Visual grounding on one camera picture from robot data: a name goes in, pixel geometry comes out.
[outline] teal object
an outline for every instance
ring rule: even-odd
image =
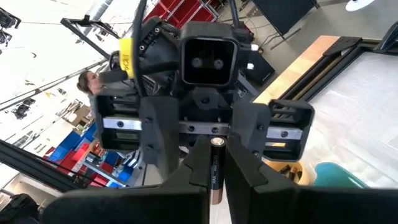
[[[319,163],[315,167],[315,172],[317,172],[317,179],[314,186],[368,188],[352,173],[332,162]]]

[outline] aa battery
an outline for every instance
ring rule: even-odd
[[[219,204],[223,199],[224,187],[224,160],[226,140],[220,137],[213,137],[211,142],[211,192],[210,200],[212,205]]]

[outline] wooden surface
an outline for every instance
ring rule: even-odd
[[[340,37],[320,36],[305,50],[286,70],[276,78],[255,100],[255,103],[268,104],[270,100],[278,99],[288,90],[308,69],[312,67],[323,53]]]

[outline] woman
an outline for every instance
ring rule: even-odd
[[[98,75],[91,71],[85,71],[80,74],[77,88],[86,93],[88,98],[90,99],[91,110],[95,111],[95,96],[101,91],[102,84],[100,83],[100,79]]]

